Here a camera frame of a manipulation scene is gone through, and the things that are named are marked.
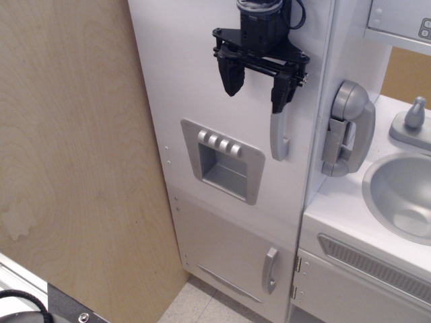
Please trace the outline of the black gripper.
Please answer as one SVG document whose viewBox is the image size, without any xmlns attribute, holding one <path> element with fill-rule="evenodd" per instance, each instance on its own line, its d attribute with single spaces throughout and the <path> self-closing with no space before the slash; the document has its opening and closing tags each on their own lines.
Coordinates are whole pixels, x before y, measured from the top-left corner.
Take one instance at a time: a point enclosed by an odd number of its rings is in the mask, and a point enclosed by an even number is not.
<svg viewBox="0 0 431 323">
<path fill-rule="evenodd" d="M 290 8 L 241 8 L 239 29 L 214 29 L 213 55 L 218 60 L 225 92 L 229 96 L 239 92 L 246 68 L 275 76 L 271 90 L 272 113 L 281 113 L 292 101 L 297 85 L 306 83 L 305 66 L 310 57 L 288 38 L 289 31 L 302 27 L 305 19 L 305 9 L 293 26 Z"/>
</svg>

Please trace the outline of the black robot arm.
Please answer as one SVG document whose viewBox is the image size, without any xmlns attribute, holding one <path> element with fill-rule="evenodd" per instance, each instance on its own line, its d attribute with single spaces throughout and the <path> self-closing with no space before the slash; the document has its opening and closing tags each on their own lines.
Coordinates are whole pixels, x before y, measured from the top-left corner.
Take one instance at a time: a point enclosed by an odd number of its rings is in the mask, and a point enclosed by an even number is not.
<svg viewBox="0 0 431 323">
<path fill-rule="evenodd" d="M 272 113 L 279 114 L 292 101 L 296 88 L 306 83 L 310 57 L 288 38 L 289 31 L 301 28 L 306 21 L 304 4 L 298 4 L 301 18 L 293 26 L 291 1 L 237 1 L 240 29 L 213 30 L 213 55 L 229 96 L 243 86 L 246 68 L 272 76 Z"/>
</svg>

